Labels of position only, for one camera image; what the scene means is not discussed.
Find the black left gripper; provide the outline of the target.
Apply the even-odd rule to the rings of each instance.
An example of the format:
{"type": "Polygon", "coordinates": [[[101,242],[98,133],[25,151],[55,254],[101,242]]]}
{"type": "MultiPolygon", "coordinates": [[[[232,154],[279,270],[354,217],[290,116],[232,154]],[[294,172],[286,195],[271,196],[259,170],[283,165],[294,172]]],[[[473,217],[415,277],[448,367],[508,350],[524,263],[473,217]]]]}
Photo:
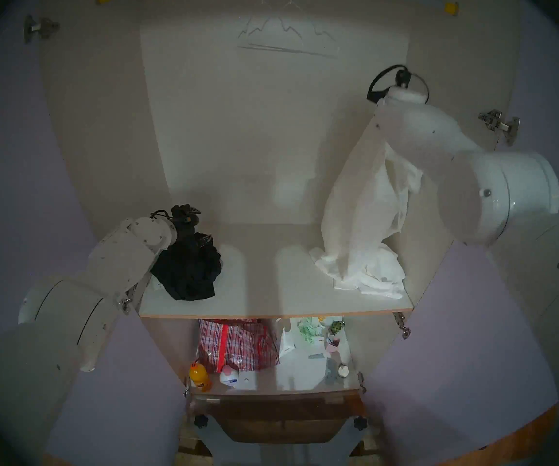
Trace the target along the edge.
{"type": "Polygon", "coordinates": [[[171,208],[172,228],[175,230],[175,242],[194,235],[196,245],[199,249],[214,249],[214,239],[210,234],[195,233],[197,226],[197,215],[201,211],[191,205],[175,205],[171,208]]]}

